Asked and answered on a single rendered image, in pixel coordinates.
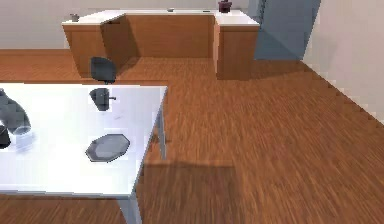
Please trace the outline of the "black round object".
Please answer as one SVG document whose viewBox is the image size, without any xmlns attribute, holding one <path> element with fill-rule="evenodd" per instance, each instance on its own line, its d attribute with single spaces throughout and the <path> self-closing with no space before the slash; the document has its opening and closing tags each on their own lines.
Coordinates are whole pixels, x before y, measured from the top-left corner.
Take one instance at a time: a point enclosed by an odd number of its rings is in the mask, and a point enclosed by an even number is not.
<svg viewBox="0 0 384 224">
<path fill-rule="evenodd" d="M 7 148 L 11 144 L 8 129 L 0 125 L 0 149 Z"/>
</svg>

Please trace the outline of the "grey curved object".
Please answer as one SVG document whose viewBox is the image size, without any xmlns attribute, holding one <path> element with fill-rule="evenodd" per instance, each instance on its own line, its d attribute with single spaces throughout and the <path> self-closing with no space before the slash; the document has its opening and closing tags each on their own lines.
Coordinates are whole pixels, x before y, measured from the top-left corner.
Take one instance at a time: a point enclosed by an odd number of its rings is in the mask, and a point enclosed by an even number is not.
<svg viewBox="0 0 384 224">
<path fill-rule="evenodd" d="M 24 135 L 31 130 L 26 111 L 0 88 L 0 122 L 13 135 Z"/>
</svg>

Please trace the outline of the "white table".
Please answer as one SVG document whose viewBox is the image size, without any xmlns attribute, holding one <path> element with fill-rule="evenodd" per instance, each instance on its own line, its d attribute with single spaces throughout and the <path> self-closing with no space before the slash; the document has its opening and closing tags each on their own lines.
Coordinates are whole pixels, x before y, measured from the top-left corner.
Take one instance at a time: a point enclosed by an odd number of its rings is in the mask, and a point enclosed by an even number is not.
<svg viewBox="0 0 384 224">
<path fill-rule="evenodd" d="M 136 185 L 153 130 L 166 155 L 165 86 L 109 85 L 114 98 L 100 111 L 89 92 L 94 85 L 1 83 L 0 89 L 27 112 L 31 130 L 11 135 L 0 149 L 0 193 L 115 198 L 127 224 L 142 224 Z M 109 162 L 86 155 L 92 141 L 122 134 L 127 152 Z"/>
</svg>

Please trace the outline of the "grey octagonal plate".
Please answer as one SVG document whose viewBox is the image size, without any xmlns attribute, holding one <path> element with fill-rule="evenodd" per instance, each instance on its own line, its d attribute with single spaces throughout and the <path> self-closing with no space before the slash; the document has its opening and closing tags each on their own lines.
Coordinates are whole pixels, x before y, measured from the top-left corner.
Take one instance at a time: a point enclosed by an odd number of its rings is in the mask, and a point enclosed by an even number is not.
<svg viewBox="0 0 384 224">
<path fill-rule="evenodd" d="M 123 134 L 106 134 L 93 140 L 85 151 L 91 162 L 109 163 L 123 156 L 130 141 Z"/>
</svg>

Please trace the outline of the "dark grey chair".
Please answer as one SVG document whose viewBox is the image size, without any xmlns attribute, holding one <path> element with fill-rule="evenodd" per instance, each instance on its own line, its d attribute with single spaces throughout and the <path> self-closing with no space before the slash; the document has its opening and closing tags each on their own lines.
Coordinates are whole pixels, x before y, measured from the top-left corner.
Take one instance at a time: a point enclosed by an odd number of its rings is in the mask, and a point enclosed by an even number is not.
<svg viewBox="0 0 384 224">
<path fill-rule="evenodd" d="M 90 60 L 90 73 L 94 80 L 112 84 L 116 80 L 115 64 L 104 57 L 92 57 Z"/>
</svg>

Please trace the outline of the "dark red pot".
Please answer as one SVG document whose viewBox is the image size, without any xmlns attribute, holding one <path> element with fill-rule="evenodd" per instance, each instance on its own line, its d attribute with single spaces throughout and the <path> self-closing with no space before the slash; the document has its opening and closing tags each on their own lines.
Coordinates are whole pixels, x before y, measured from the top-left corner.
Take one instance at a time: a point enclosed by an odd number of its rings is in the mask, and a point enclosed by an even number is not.
<svg viewBox="0 0 384 224">
<path fill-rule="evenodd" d="M 231 10 L 232 2 L 230 0 L 221 0 L 218 5 L 220 13 L 229 13 Z"/>
</svg>

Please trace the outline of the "dark grey mug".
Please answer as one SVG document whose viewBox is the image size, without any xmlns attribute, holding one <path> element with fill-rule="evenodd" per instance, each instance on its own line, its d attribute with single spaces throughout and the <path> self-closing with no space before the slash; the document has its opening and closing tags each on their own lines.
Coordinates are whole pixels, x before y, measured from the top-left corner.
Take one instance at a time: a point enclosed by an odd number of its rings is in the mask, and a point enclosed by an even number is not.
<svg viewBox="0 0 384 224">
<path fill-rule="evenodd" d="M 93 103 L 99 111 L 107 111 L 109 109 L 109 101 L 116 100 L 116 97 L 111 96 L 107 88 L 96 88 L 89 92 Z"/>
</svg>

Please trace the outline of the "blue grey door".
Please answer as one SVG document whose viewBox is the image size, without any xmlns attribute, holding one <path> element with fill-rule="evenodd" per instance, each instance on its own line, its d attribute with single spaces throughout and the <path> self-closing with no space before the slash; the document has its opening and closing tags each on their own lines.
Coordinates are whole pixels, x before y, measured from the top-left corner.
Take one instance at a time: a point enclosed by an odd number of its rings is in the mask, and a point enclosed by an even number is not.
<svg viewBox="0 0 384 224">
<path fill-rule="evenodd" d="M 256 60 L 301 60 L 321 0 L 249 0 L 248 15 L 260 24 Z"/>
</svg>

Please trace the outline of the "wooden counter with white top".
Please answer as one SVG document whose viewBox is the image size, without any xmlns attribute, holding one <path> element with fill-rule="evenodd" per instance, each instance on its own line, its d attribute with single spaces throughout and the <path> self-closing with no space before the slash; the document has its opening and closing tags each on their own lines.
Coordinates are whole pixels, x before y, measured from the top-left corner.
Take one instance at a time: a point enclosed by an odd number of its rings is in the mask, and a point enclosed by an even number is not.
<svg viewBox="0 0 384 224">
<path fill-rule="evenodd" d="M 239 10 L 104 10 L 62 23 L 77 71 L 93 57 L 118 69 L 135 57 L 210 58 L 220 80 L 250 77 L 259 23 Z"/>
</svg>

